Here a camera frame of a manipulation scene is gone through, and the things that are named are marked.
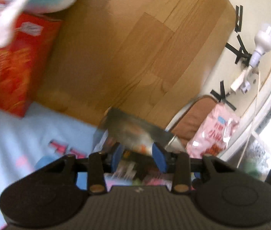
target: round black disc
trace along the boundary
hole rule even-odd
[[[202,212],[233,227],[271,222],[271,186],[243,173],[218,173],[196,191]]]
[[[75,185],[49,185],[22,180],[0,196],[0,210],[8,223],[25,228],[58,225],[75,215],[84,192]]]

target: blue fabric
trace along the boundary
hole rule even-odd
[[[33,172],[63,153],[50,142],[66,145],[66,153],[89,155],[96,128],[33,103],[23,119],[0,110],[0,193],[9,184]],[[86,188],[86,174],[77,185]],[[0,228],[5,221],[0,213]]]

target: plastic packaging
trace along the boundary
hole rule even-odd
[[[204,154],[218,155],[225,150],[238,128],[240,118],[218,103],[200,125],[186,149],[190,157],[202,158]]]

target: light bulb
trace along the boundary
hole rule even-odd
[[[258,66],[260,58],[265,53],[271,51],[271,25],[264,23],[255,36],[256,48],[252,54],[249,65],[252,68]]]

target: white cord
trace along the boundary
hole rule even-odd
[[[250,136],[251,136],[251,134],[252,134],[252,132],[253,132],[253,123],[254,123],[254,120],[255,120],[255,117],[256,117],[256,114],[257,114],[257,101],[258,101],[258,96],[259,96],[259,91],[260,91],[260,82],[261,82],[261,80],[260,80],[260,70],[259,70],[259,69],[258,69],[258,76],[259,76],[259,77],[258,77],[258,89],[257,89],[256,100],[255,100],[254,117],[253,117],[253,120],[252,120],[252,122],[251,122],[251,124],[250,124],[250,132],[249,132],[249,134],[248,134],[248,138],[247,138],[246,144],[245,144],[245,146],[244,146],[243,152],[242,152],[242,154],[241,154],[241,156],[240,156],[240,159],[239,159],[237,168],[240,166],[240,163],[241,163],[241,161],[242,161],[242,159],[243,159],[243,157],[244,157],[246,148],[247,148],[248,143],[249,143],[249,141],[250,141]]]

